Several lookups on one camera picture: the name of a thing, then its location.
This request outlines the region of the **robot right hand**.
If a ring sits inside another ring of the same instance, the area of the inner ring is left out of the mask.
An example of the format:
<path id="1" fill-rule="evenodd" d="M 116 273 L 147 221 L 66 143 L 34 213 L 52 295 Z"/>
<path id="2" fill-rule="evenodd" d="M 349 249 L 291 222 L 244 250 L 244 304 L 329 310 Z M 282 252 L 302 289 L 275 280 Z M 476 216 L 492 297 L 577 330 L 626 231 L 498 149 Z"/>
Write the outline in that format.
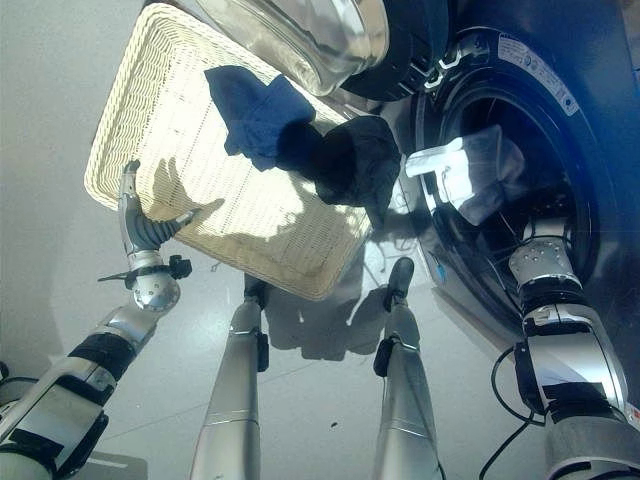
<path id="1" fill-rule="evenodd" d="M 560 236 L 574 213 L 566 176 L 554 160 L 534 151 L 526 154 L 506 140 L 485 188 L 485 222 L 501 247 L 515 248 L 529 239 Z"/>

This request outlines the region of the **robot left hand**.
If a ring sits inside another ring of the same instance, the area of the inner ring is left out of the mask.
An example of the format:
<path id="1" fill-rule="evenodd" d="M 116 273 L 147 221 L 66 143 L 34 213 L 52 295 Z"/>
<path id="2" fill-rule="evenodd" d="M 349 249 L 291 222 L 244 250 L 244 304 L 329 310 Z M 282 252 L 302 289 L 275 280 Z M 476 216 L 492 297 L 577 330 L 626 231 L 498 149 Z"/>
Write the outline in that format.
<path id="1" fill-rule="evenodd" d="M 140 162 L 137 160 L 128 162 L 120 179 L 118 214 L 121 238 L 127 256 L 142 251 L 159 250 L 162 244 L 189 225 L 201 211 L 200 208 L 190 209 L 173 219 L 163 221 L 148 218 L 136 190 L 139 167 Z"/>

